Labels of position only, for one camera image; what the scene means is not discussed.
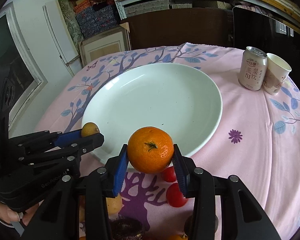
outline blue gripper pad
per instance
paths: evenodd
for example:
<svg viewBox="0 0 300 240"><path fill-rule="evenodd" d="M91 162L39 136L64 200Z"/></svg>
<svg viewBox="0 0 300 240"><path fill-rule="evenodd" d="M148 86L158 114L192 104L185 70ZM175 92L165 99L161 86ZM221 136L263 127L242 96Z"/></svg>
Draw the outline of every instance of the blue gripper pad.
<svg viewBox="0 0 300 240"><path fill-rule="evenodd" d="M172 163L174 167L174 171L177 176L177 181L179 185L179 189L182 192L183 196L186 196L188 193L188 180L190 177L188 168L183 160L183 157L180 153L178 145L174 144L174 153L172 158Z"/></svg>
<svg viewBox="0 0 300 240"><path fill-rule="evenodd" d="M127 156L127 145L124 144L119 154L118 162L114 173L113 193L117 196L121 192L124 176L126 175L129 159Z"/></svg>
<svg viewBox="0 0 300 240"><path fill-rule="evenodd" d="M60 134L54 145L55 147L64 148L79 138L81 138L81 129Z"/></svg>

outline human hand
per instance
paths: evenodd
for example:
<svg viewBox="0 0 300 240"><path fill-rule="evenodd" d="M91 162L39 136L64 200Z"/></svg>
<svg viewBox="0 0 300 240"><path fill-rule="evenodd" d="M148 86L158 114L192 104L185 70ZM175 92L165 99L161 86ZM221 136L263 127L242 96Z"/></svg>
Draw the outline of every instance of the human hand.
<svg viewBox="0 0 300 240"><path fill-rule="evenodd" d="M34 205L33 207L26 210L26 214L23 215L22 222L24 225L28 225L34 213L37 211L39 204ZM0 219L7 224L10 224L10 221L20 221L20 217L17 212L12 211L7 205L0 202Z"/></svg>

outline floral tablecloth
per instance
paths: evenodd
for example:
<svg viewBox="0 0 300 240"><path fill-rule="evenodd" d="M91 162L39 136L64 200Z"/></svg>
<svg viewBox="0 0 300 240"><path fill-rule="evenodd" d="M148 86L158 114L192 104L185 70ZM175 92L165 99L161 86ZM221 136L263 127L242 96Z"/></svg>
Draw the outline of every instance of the floral tablecloth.
<svg viewBox="0 0 300 240"><path fill-rule="evenodd" d="M220 89L223 114L215 134L193 160L212 175L237 174L288 240L300 226L300 91L288 78L276 96L238 83L243 51L190 43L114 53L84 67L46 111L36 130L68 132L81 128L84 110L97 91L126 70L156 62L200 69ZM85 154L81 174L101 164ZM181 233L194 200L181 208L167 204L170 183L158 175L127 173L120 215L136 218L149 235L165 239ZM216 214L221 220L220 200ZM219 223L216 239L221 237Z"/></svg>

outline pink tablecloth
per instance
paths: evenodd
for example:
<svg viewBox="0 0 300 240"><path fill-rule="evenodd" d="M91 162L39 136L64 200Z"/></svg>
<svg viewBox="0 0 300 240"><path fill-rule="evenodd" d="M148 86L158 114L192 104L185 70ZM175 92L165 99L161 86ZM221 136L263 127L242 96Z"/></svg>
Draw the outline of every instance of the pink tablecloth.
<svg viewBox="0 0 300 240"><path fill-rule="evenodd" d="M283 240L300 226L300 92L289 78L277 96L250 91L238 83L243 51L186 43L115 53L83 68L51 104L36 130L67 132L81 128L83 112L110 79L125 70L156 62L177 62L209 75L221 91L223 114L217 131L193 160L212 175L237 174L274 223ZM101 164L90 154L82 175ZM183 231L191 199L181 208L166 203L169 187L157 175L127 173L120 215L140 220L158 239ZM217 216L221 219L217 200ZM221 224L216 232L220 239Z"/></svg>

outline paper cup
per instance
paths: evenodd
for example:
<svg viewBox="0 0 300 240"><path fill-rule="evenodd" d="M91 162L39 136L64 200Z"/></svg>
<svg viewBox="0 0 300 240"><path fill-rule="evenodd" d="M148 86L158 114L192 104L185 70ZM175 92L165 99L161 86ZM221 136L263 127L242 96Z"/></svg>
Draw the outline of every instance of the paper cup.
<svg viewBox="0 0 300 240"><path fill-rule="evenodd" d="M291 67L282 58L277 55L267 53L268 67L265 78L263 79L263 88L270 95L276 95L282 87L284 80L291 71Z"/></svg>

